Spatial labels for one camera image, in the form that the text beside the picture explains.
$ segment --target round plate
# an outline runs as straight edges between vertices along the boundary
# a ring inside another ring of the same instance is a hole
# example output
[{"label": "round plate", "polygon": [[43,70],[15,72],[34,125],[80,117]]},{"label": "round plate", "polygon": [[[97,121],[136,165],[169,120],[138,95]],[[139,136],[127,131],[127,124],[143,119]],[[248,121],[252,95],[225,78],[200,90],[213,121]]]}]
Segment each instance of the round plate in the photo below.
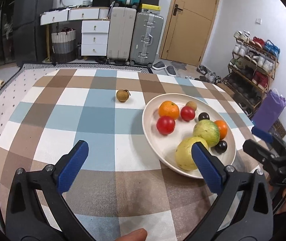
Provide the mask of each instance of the round plate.
[{"label": "round plate", "polygon": [[[183,121],[179,117],[175,123],[174,131],[167,135],[161,135],[157,128],[156,122],[159,119],[158,109],[162,102],[170,100],[178,105],[181,110],[185,104],[192,100],[197,104],[197,110],[195,112],[195,119],[189,122]],[[142,125],[144,135],[157,154],[158,158],[169,168],[176,171],[179,174],[182,174],[191,178],[202,179],[202,175],[198,169],[187,171],[181,169],[175,161],[175,151],[179,143],[187,137],[192,137],[193,128],[198,121],[198,116],[200,113],[206,112],[210,116],[211,121],[224,120],[223,117],[218,114],[213,108],[204,103],[201,100],[193,98],[188,95],[178,94],[178,93],[168,93],[159,95],[152,100],[150,100],[144,108],[142,115]],[[215,150],[209,149],[209,152],[217,156],[218,159],[223,163],[224,166],[231,165],[235,159],[235,141],[230,127],[227,129],[227,136],[224,139],[227,142],[227,151],[223,154],[217,154]]]}]

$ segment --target door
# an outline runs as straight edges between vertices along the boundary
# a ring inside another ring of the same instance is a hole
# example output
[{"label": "door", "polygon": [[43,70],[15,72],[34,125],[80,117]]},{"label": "door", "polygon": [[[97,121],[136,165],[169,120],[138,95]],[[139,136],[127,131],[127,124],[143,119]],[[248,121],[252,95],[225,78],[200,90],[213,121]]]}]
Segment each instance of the door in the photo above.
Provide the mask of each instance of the door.
[{"label": "door", "polygon": [[162,59],[197,66],[204,54],[218,0],[175,0]]}]

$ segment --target table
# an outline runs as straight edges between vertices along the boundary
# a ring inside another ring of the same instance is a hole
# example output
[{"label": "table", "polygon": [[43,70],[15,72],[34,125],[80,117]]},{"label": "table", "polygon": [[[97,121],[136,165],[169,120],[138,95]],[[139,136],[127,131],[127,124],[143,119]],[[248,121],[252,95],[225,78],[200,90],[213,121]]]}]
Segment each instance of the table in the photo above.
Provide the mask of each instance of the table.
[{"label": "table", "polygon": [[[115,100],[127,89],[125,103]],[[148,240],[183,240],[216,198],[203,180],[184,177],[160,163],[145,139],[142,112],[163,93],[183,93],[214,108],[235,138],[233,165],[254,171],[258,163],[242,150],[254,137],[241,108],[219,87],[200,81],[123,70],[60,69],[41,77],[19,103],[0,136],[0,203],[5,215],[17,168],[55,164],[80,139],[89,155],[63,197],[96,240],[114,240],[144,227]],[[42,193],[49,222],[58,228]],[[223,225],[231,220],[236,196]]]}]

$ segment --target tangerine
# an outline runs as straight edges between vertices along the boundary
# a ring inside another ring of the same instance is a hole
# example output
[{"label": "tangerine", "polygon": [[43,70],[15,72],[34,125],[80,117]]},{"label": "tangerine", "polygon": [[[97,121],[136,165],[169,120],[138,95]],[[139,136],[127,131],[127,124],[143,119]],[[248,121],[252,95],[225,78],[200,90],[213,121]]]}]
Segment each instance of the tangerine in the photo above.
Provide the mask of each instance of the tangerine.
[{"label": "tangerine", "polygon": [[177,119],[180,116],[179,107],[174,102],[164,101],[159,107],[159,116],[170,116]]},{"label": "tangerine", "polygon": [[220,140],[224,139],[227,135],[227,124],[224,120],[217,120],[214,121],[216,126],[218,126],[220,131]]}]

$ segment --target metal screw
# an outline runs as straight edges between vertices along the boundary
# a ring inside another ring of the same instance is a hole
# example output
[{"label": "metal screw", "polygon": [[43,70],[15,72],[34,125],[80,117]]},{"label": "metal screw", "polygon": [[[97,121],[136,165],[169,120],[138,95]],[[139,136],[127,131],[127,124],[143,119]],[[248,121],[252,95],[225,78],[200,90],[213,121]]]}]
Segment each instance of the metal screw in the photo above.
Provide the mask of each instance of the metal screw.
[{"label": "metal screw", "polygon": [[226,171],[228,171],[228,172],[233,172],[233,171],[235,171],[235,168],[233,167],[233,166],[226,166],[225,167],[226,168]]},{"label": "metal screw", "polygon": [[54,168],[54,166],[53,166],[52,164],[49,164],[49,165],[47,165],[47,166],[45,167],[45,170],[46,170],[46,171],[52,171],[53,168]]},{"label": "metal screw", "polygon": [[19,174],[23,173],[23,171],[24,171],[23,168],[19,168],[19,169],[16,170],[16,173],[19,175]]},{"label": "metal screw", "polygon": [[263,175],[263,171],[261,169],[257,169],[256,173],[258,173],[259,175]]}]

